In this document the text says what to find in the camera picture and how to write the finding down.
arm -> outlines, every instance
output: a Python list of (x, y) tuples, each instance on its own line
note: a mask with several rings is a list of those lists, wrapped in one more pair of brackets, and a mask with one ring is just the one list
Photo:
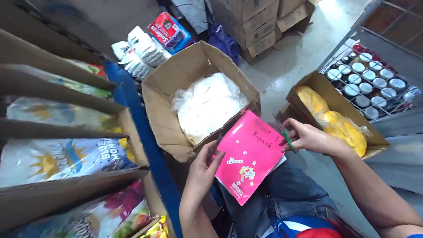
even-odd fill
[(207, 154), (215, 144), (216, 141), (213, 141), (205, 145), (190, 166), (179, 206), (179, 220), (181, 221), (184, 238), (218, 237), (201, 206), (201, 202), (212, 186), (217, 168), (225, 155), (225, 152), (221, 151), (215, 156), (210, 166), (206, 164)]
[[(292, 118), (282, 127), (291, 128), (288, 137), (292, 138), (295, 149), (332, 156), (357, 206), (382, 238), (423, 234), (423, 221), (411, 205), (386, 185), (347, 144)], [(287, 145), (282, 148), (282, 151), (288, 150)]]

blue jeans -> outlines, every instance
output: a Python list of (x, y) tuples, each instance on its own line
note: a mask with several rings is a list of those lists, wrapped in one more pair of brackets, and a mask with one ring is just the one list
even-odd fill
[(271, 226), (270, 204), (281, 218), (299, 214), (325, 217), (327, 209), (337, 211), (327, 192), (288, 160), (264, 179), (243, 206), (221, 184), (220, 189), (241, 238), (261, 237)]

pink paper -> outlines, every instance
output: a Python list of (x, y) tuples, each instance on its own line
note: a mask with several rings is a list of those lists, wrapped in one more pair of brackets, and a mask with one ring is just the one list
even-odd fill
[[(279, 146), (282, 139), (282, 135), (250, 110), (247, 110), (222, 138), (217, 150), (224, 150), (226, 154), (217, 169), (216, 177), (241, 206), (282, 158), (284, 153), (280, 151)], [(239, 160), (242, 160), (242, 163), (233, 163)], [(244, 177), (242, 182), (240, 171), (243, 166), (253, 168), (253, 171), (248, 173), (249, 177)]]

concrete floor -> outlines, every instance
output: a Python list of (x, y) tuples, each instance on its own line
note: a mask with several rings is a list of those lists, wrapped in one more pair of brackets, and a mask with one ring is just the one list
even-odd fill
[[(286, 103), (291, 87), (317, 69), (363, 12), (367, 1), (322, 0), (303, 36), (292, 32), (251, 65), (242, 61), (240, 69), (261, 92), (263, 120), (274, 122), (272, 114)], [(328, 192), (346, 221), (366, 237), (378, 237), (351, 198), (331, 158), (305, 150), (286, 156)]]

person's right hand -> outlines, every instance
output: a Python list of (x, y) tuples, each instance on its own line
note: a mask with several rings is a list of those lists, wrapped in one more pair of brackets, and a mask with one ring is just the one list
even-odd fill
[[(339, 156), (340, 153), (354, 152), (342, 140), (321, 131), (310, 124), (303, 124), (293, 118), (288, 118), (282, 124), (282, 128), (288, 129), (288, 138), (292, 141), (294, 149), (306, 149), (312, 152)], [(283, 139), (280, 145), (282, 152), (290, 151), (289, 144)]]

